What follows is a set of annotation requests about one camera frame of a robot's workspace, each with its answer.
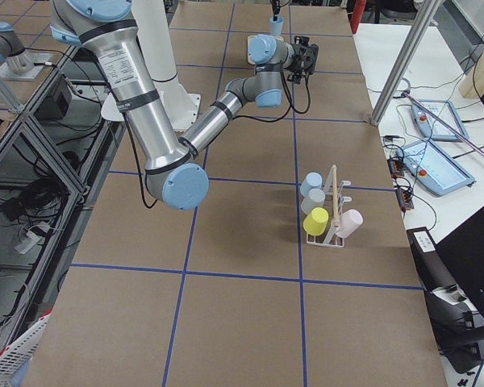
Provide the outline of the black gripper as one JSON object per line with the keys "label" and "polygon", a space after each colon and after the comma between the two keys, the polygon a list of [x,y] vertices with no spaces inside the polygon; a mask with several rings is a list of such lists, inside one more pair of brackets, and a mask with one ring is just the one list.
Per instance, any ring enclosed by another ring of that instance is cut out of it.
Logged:
{"label": "black gripper", "polygon": [[[273,12],[273,21],[278,20],[281,9],[280,0],[270,0]],[[296,35],[294,42],[291,44],[294,53],[291,62],[286,66],[289,71],[287,80],[292,83],[300,83],[302,79],[307,80],[314,72],[315,65],[319,54],[319,46],[310,44],[310,38],[304,35]]]}

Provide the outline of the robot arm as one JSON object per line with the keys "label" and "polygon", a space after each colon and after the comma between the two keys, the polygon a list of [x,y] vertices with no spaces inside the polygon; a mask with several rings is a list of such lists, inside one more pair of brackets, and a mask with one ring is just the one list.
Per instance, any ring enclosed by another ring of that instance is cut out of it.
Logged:
{"label": "robot arm", "polygon": [[52,35],[91,51],[105,74],[118,111],[135,132],[146,156],[144,184],[157,200],[176,210],[199,206],[209,179],[195,158],[248,103],[277,107],[285,72],[294,83],[314,72],[319,49],[306,36],[287,43],[255,35],[248,56],[251,77],[230,81],[201,117],[177,135],[171,123],[181,117],[190,96],[179,84],[160,1],[54,1]]}

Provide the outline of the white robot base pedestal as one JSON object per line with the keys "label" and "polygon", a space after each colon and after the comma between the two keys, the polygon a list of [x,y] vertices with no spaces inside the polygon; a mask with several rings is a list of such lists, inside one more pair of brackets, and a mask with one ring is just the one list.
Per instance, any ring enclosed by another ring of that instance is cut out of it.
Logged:
{"label": "white robot base pedestal", "polygon": [[131,12],[138,26],[140,52],[172,128],[185,131],[197,118],[201,96],[187,93],[178,79],[164,3],[132,1]]}

